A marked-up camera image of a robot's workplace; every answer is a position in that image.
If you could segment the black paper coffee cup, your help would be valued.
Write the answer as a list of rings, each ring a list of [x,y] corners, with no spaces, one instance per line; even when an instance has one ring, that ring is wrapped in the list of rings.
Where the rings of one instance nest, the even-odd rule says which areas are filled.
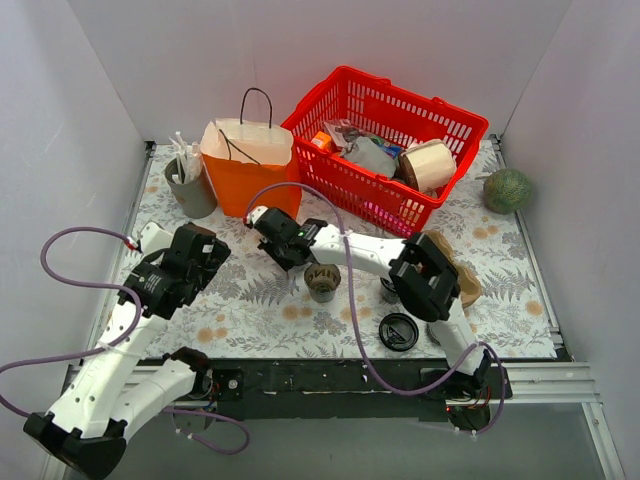
[[[396,292],[396,289],[393,285],[393,283],[386,279],[386,278],[381,278],[380,279],[380,283],[381,283],[381,295],[382,298],[390,304],[396,304],[399,302],[399,296]]]

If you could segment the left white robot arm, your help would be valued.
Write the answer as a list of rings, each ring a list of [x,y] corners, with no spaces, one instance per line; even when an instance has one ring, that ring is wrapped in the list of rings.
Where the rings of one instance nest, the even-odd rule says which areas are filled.
[[[145,225],[142,258],[96,346],[61,397],[23,427],[49,454],[88,479],[104,479],[131,437],[173,401],[205,398],[213,386],[208,357],[182,347],[130,391],[123,388],[151,341],[172,315],[190,305],[230,255],[216,234],[188,222],[174,233]]]

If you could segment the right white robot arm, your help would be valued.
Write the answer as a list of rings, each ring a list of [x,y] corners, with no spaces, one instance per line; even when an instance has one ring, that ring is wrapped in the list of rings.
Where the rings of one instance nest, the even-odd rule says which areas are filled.
[[[490,348],[472,332],[463,311],[458,273],[438,246],[425,234],[407,239],[385,239],[346,232],[344,226],[309,219],[300,225],[284,211],[259,206],[245,225],[261,235],[259,248],[288,271],[308,263],[335,264],[390,281],[405,310],[432,326],[449,370],[438,380],[414,390],[388,384],[366,356],[359,326],[353,320],[356,342],[370,375],[384,389],[403,396],[422,395],[452,380],[464,397],[475,397],[489,384]]]

